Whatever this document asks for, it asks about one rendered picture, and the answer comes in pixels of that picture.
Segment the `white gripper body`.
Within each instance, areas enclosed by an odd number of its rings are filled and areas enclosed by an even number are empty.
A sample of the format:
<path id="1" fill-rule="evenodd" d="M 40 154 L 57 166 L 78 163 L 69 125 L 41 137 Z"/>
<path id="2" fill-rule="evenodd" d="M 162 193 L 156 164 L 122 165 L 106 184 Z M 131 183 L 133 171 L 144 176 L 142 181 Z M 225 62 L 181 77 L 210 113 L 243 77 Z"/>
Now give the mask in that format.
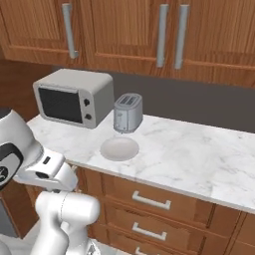
<path id="1" fill-rule="evenodd" d="M 67 163 L 64 163 L 57 174 L 52 178 L 39 178 L 38 176 L 23 177 L 21 174 L 18 174 L 17 181 L 27 185 L 39 186 L 49 191 L 73 191 L 78 184 L 76 169 L 74 165 L 69 166 Z"/>

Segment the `wooden base cupboard front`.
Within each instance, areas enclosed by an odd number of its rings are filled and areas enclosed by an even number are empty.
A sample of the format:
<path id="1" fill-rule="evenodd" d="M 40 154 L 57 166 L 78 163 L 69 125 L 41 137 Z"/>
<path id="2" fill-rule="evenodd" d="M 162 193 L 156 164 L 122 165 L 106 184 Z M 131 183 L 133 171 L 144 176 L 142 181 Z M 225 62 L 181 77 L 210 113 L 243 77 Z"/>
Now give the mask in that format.
<path id="1" fill-rule="evenodd" d="M 255 255 L 255 214 L 245 215 L 229 255 Z"/>

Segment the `wooden drawer front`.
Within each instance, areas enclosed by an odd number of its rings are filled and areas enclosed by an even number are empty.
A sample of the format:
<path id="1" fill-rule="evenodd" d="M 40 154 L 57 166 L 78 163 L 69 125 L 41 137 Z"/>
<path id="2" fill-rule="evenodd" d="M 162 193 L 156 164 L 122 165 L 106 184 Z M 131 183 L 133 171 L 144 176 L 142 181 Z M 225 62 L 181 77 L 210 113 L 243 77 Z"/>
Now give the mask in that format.
<path id="1" fill-rule="evenodd" d="M 103 175 L 104 192 L 108 199 L 128 206 L 131 210 L 148 212 L 179 222 L 198 224 L 204 227 L 208 221 L 212 205 L 199 199 L 177 194 L 168 190 L 134 182 L 124 178 Z M 135 190 L 139 195 L 155 201 L 171 201 L 170 209 L 154 207 L 132 199 Z"/>
<path id="2" fill-rule="evenodd" d="M 129 254 L 134 254 L 136 247 L 139 245 L 137 239 L 130 237 L 122 232 L 109 230 L 110 243 Z"/>
<path id="3" fill-rule="evenodd" d="M 113 204 L 106 205 L 106 219 L 112 227 L 125 230 L 133 235 L 160 243 L 161 245 L 181 252 L 188 252 L 194 255 L 200 253 L 203 235 L 199 232 L 193 232 L 191 229 L 185 228 L 180 224 L 165 222 L 158 218 L 145 215 L 144 213 L 121 208 Z M 140 228 L 157 234 L 161 234 L 163 231 L 166 232 L 166 240 L 161 241 L 132 231 L 132 226 L 135 222 L 138 222 Z"/>

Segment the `wooden wall cupboard door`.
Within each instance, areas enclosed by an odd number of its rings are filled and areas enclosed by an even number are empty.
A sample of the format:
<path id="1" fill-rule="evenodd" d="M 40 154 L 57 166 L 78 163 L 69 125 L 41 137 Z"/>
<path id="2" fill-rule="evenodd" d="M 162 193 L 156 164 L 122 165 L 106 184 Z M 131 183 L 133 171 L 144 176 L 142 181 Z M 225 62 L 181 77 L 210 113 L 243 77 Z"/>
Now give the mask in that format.
<path id="1" fill-rule="evenodd" d="M 75 49 L 68 50 L 64 3 L 72 4 L 71 24 Z M 0 46 L 7 60 L 69 66 L 84 62 L 79 23 L 79 0 L 0 0 Z"/>
<path id="2" fill-rule="evenodd" d="M 174 68 L 179 6 L 189 5 L 183 63 Z M 255 89 L 255 0 L 174 0 L 169 74 L 180 80 Z"/>
<path id="3" fill-rule="evenodd" d="M 156 66 L 159 6 L 168 4 L 164 65 Z M 169 51 L 172 0 L 81 0 L 87 65 L 92 70 L 161 76 Z"/>

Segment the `grey toaster oven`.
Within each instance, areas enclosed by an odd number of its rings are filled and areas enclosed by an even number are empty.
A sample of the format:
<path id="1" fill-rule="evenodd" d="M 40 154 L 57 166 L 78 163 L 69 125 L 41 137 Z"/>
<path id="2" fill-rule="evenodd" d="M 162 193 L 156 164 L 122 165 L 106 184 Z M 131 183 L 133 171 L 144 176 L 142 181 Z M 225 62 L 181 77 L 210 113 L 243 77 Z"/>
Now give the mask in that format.
<path id="1" fill-rule="evenodd" d="M 33 84 L 42 118 L 96 128 L 114 107 L 114 80 L 106 73 L 60 69 Z"/>

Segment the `white round plate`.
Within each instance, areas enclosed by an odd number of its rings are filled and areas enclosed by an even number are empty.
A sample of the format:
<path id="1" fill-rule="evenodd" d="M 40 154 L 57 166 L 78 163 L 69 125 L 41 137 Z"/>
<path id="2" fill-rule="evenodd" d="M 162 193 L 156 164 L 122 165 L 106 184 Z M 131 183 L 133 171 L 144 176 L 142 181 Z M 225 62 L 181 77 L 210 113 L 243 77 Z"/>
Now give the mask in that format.
<path id="1" fill-rule="evenodd" d="M 125 161 L 139 152 L 137 142 L 129 137 L 113 137 L 103 142 L 101 155 L 111 161 Z"/>

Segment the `silver two-slot toaster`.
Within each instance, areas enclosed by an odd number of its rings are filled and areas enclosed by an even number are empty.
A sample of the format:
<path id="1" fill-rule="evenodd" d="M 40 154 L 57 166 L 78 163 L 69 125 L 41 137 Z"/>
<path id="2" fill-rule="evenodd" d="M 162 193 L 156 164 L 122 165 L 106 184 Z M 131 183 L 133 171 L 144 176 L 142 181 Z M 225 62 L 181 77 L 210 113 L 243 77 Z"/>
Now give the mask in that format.
<path id="1" fill-rule="evenodd" d="M 134 132 L 143 119 L 142 96 L 136 93 L 121 95 L 115 102 L 114 129 L 121 133 Z"/>

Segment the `grey appliance front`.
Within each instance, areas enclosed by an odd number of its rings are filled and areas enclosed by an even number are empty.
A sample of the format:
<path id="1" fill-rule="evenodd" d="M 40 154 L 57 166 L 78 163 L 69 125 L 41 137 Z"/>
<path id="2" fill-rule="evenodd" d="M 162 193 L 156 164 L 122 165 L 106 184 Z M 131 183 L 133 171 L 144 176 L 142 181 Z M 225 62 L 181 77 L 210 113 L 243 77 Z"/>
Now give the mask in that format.
<path id="1" fill-rule="evenodd" d="M 4 206 L 2 199 L 0 198 L 0 234 L 17 237 L 16 230 L 12 224 L 11 218 L 7 213 L 7 209 Z"/>

